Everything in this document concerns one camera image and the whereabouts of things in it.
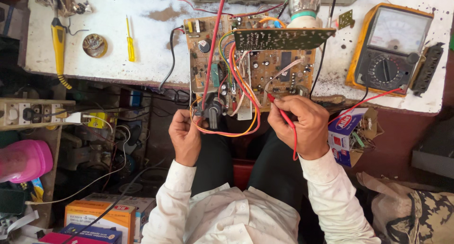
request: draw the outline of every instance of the workbench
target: workbench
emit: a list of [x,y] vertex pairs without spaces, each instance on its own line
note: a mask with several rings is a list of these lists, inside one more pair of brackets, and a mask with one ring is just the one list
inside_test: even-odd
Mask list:
[[[450,31],[454,14],[454,0],[389,0],[390,3],[419,9],[428,13],[434,12],[435,18],[428,32],[426,46],[437,42],[445,43],[445,53],[432,79],[432,83],[422,98],[409,94],[405,98],[380,97],[373,100],[374,106],[391,108],[401,111],[436,114],[442,104],[445,84],[446,63]],[[108,81],[123,84],[155,86],[167,75],[172,65],[169,47],[170,31],[181,26],[184,19],[213,16],[209,13],[194,11],[185,3],[177,0],[88,0],[94,12],[71,17],[71,31],[89,29],[78,32],[75,36],[67,35],[65,48],[65,76]],[[314,90],[315,97],[343,95],[350,100],[360,100],[364,91],[345,86],[345,76],[355,50],[364,15],[378,3],[387,0],[357,0],[347,7],[336,7],[333,19],[339,14],[353,9],[356,24],[353,28],[339,30],[336,37],[328,39],[325,60],[321,75]],[[218,11],[218,4],[198,4],[197,7],[209,11]],[[54,50],[50,35],[50,22],[54,13],[50,7],[43,7],[29,0],[30,20],[28,37],[22,42],[26,44],[26,60],[23,65],[32,73],[56,73]],[[258,6],[226,4],[224,12],[249,13],[257,11]],[[129,17],[131,37],[134,39],[136,62],[128,61],[126,15]],[[318,17],[324,25],[328,19],[328,7],[322,6]],[[281,18],[289,22],[286,13]],[[60,18],[63,25],[68,19]],[[84,37],[91,33],[102,35],[109,45],[102,58],[91,58],[82,50]],[[189,54],[186,36],[175,32],[176,65],[172,76],[168,79],[169,86],[188,88]],[[317,50],[315,69],[318,68],[321,53]]]

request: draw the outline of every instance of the yellow screwdriver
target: yellow screwdriver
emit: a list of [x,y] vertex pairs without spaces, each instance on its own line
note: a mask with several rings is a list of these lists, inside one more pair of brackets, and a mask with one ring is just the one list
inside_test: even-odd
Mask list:
[[63,70],[65,68],[65,32],[66,27],[63,26],[58,18],[58,0],[54,0],[54,20],[50,25],[52,31],[52,42],[55,51],[55,64],[57,69],[57,77],[61,84],[67,89],[72,89],[71,85],[66,82],[63,77]]
[[135,61],[135,56],[134,56],[134,45],[133,45],[133,39],[131,36],[129,36],[129,21],[128,21],[128,15],[126,15],[126,26],[128,28],[128,37],[126,38],[128,40],[128,56],[129,56],[129,61],[134,62]]

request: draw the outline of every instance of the integrated circuit chip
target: integrated circuit chip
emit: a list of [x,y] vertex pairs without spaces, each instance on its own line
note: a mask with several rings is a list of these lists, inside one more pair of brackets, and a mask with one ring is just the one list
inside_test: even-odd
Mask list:
[[[281,69],[286,68],[292,63],[292,52],[282,52],[281,53]],[[290,69],[281,74],[281,82],[290,81]]]

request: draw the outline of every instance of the shirt sleeve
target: shirt sleeve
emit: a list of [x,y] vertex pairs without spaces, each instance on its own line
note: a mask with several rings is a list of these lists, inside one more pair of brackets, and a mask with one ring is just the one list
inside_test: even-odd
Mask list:
[[142,244],[183,243],[196,167],[173,160],[166,182],[156,194],[156,207],[142,230]]
[[304,178],[307,179],[309,200],[318,215],[328,244],[379,244],[380,239],[364,217],[356,189],[342,166],[334,160],[331,150],[317,160],[300,156]]

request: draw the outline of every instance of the white shirt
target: white shirt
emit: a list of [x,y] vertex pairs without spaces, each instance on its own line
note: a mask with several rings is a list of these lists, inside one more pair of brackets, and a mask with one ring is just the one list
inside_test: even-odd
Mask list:
[[[331,151],[317,160],[300,161],[326,242],[381,243]],[[228,183],[190,198],[195,172],[196,167],[172,162],[144,226],[142,244],[297,243],[300,216],[294,208],[253,187],[241,192]]]

